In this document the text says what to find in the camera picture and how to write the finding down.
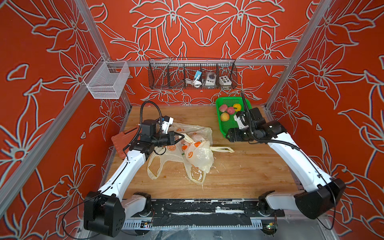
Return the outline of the orange-print plastic bag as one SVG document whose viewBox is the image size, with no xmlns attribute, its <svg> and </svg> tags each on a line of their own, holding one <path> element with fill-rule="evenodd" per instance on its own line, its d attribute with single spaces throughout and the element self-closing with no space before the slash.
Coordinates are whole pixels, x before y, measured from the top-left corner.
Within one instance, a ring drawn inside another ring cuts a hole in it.
<svg viewBox="0 0 384 240">
<path fill-rule="evenodd" d="M 212 129 L 210 127 L 202 127 L 197 125 L 188 125 L 188 124 L 181 124 L 181 123 L 173 123 L 170 127 L 170 131 L 174 131 L 180 134 L 192 134 L 193 132 L 197 132 L 204 135 L 209 135 L 210 139 L 213 143 L 212 138 Z M 162 151 L 162 155 L 157 155 L 156 153 L 152 153 L 148 159 L 148 166 L 147 166 L 147 173 L 150 179 L 156 180 L 165 165 L 166 162 L 178 162 L 178 163 L 184 163 L 184 158 L 182 155 L 182 141 L 178 143 L 177 145 L 167 146 L 167 147 L 160 147 L 155 148 L 157 152 Z"/>
</svg>

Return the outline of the yellow-pink peach second row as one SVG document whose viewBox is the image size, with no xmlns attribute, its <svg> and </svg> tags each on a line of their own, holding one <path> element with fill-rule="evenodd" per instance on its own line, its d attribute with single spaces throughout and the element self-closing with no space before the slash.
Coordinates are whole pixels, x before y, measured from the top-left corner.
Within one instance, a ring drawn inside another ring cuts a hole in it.
<svg viewBox="0 0 384 240">
<path fill-rule="evenodd" d="M 230 115 L 228 113 L 222 113 L 220 115 L 221 122 L 227 122 L 230 120 Z"/>
</svg>

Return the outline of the pink peach second row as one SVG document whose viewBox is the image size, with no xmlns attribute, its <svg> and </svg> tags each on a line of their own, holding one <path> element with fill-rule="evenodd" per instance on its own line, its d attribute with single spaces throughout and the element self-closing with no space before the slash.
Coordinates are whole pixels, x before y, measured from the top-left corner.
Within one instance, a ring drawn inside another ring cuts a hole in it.
<svg viewBox="0 0 384 240">
<path fill-rule="evenodd" d="M 229 114 L 229 115 L 234 115 L 236 113 L 236 110 L 234 107 L 228 107 L 226 112 Z"/>
</svg>

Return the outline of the pink peach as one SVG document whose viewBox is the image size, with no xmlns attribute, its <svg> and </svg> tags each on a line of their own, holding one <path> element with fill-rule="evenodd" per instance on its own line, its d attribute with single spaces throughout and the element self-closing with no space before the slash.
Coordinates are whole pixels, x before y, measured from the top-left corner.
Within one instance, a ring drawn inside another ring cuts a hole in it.
<svg viewBox="0 0 384 240">
<path fill-rule="evenodd" d="M 227 109 L 228 109 L 228 106 L 226 104 L 222 104 L 219 106 L 219 111 L 221 113 L 225 113 L 227 111 Z"/>
</svg>

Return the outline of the yellow peach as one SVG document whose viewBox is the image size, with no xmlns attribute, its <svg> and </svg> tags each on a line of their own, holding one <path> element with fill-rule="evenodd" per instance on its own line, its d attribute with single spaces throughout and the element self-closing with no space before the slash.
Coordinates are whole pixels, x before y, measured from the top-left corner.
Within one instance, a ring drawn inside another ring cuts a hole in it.
<svg viewBox="0 0 384 240">
<path fill-rule="evenodd" d="M 242 106 L 240 104 L 234 104 L 233 108 L 234 108 L 235 112 L 239 112 L 242 110 Z"/>
</svg>

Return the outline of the yellow translucent plastic bag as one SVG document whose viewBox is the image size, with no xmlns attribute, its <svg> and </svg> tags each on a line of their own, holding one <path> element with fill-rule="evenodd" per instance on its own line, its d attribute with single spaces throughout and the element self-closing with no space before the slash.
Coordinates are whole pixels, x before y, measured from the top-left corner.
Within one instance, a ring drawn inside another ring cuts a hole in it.
<svg viewBox="0 0 384 240">
<path fill-rule="evenodd" d="M 183 136 L 182 155 L 187 175 L 196 184 L 204 183 L 215 161 L 214 152 L 235 152 L 230 147 L 213 147 L 209 135 L 193 132 L 190 135 L 183 133 Z"/>
</svg>

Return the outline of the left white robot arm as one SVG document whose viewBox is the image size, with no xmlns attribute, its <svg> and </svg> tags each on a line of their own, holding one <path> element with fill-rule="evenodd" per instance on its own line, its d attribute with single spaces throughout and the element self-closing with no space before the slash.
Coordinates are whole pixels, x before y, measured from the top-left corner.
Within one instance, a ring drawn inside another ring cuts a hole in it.
<svg viewBox="0 0 384 240">
<path fill-rule="evenodd" d="M 169 131 L 174 119 L 145 120 L 139 135 L 123 151 L 126 156 L 112 177 L 96 192 L 89 192 L 84 204 L 84 228 L 97 234 L 116 237 L 125 220 L 136 215 L 148 216 L 152 211 L 151 196 L 135 193 L 124 200 L 124 194 L 138 170 L 156 148 L 174 147 L 184 136 Z"/>
</svg>

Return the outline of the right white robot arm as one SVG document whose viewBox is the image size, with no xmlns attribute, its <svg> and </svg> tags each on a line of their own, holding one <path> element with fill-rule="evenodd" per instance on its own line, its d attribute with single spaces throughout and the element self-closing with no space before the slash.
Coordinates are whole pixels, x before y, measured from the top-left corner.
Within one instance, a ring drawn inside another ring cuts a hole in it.
<svg viewBox="0 0 384 240">
<path fill-rule="evenodd" d="M 260 195 L 257 209 L 261 215 L 268 217 L 275 210 L 291 210 L 315 220 L 327 211 L 336 209 L 346 184 L 318 167 L 281 123 L 266 122 L 257 108 L 237 112 L 234 119 L 238 127 L 228 130 L 227 140 L 232 143 L 267 144 L 285 161 L 303 187 L 302 192 L 295 194 L 269 191 Z"/>
</svg>

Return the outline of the green plastic basket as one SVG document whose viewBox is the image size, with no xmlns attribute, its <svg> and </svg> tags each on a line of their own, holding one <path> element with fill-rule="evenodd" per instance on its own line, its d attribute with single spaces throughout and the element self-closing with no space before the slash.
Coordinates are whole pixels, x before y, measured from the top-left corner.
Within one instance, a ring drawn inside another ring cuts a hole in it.
<svg viewBox="0 0 384 240">
<path fill-rule="evenodd" d="M 216 110 L 218 115 L 218 123 L 219 123 L 219 129 L 222 134 L 222 136 L 225 138 L 228 130 L 230 128 L 239 128 L 238 124 L 234 120 L 234 115 L 230 115 L 230 120 L 227 122 L 221 122 L 220 115 L 222 114 L 219 111 L 219 106 L 222 104 L 226 104 L 228 107 L 232 107 L 234 104 L 240 104 L 242 106 L 242 110 L 244 110 L 244 102 L 242 97 L 220 97 L 216 100 Z"/>
</svg>

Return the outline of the white button box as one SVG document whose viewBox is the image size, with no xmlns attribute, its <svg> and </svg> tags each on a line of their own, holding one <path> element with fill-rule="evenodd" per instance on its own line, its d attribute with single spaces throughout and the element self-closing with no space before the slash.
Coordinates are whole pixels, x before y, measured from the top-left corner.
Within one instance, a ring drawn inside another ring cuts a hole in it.
<svg viewBox="0 0 384 240">
<path fill-rule="evenodd" d="M 228 76 L 220 76 L 219 77 L 219 83 L 221 86 L 231 86 L 232 85 L 232 81 L 230 80 L 230 78 Z"/>
</svg>

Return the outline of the grey controller device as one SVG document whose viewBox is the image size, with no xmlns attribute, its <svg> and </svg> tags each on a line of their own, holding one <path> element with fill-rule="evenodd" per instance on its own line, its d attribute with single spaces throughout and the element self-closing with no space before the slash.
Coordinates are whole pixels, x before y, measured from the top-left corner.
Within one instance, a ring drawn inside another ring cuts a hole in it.
<svg viewBox="0 0 384 240">
<path fill-rule="evenodd" d="M 217 75 L 213 72 L 208 72 L 206 75 L 206 80 L 204 86 L 213 87 L 216 85 Z"/>
</svg>

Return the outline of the blue white small box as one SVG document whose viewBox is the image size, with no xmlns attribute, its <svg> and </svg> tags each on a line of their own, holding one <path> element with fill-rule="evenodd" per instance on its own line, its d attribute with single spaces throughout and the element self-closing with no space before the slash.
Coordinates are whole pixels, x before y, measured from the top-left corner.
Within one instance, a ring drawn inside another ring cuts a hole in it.
<svg viewBox="0 0 384 240">
<path fill-rule="evenodd" d="M 199 81 L 201 78 L 202 72 L 201 71 L 196 71 L 195 76 L 194 76 L 194 81 Z"/>
</svg>

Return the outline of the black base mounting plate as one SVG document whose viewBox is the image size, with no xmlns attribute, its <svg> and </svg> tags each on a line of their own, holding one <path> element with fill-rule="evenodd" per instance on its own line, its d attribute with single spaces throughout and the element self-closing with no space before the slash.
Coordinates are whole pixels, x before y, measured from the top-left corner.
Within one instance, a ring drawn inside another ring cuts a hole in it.
<svg viewBox="0 0 384 240">
<path fill-rule="evenodd" d="M 146 214 L 155 227 L 248 227 L 252 220 L 274 220 L 283 210 L 262 215 L 257 199 L 153 199 Z"/>
</svg>

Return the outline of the clear acrylic wall box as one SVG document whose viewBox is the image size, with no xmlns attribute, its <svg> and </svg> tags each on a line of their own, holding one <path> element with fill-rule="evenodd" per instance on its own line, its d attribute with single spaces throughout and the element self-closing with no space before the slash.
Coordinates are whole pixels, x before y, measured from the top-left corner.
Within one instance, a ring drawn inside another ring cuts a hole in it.
<svg viewBox="0 0 384 240">
<path fill-rule="evenodd" d="M 83 80 L 94 99 L 119 99 L 130 76 L 130 69 L 124 63 L 119 72 L 112 73 L 107 63 L 98 63 Z"/>
</svg>

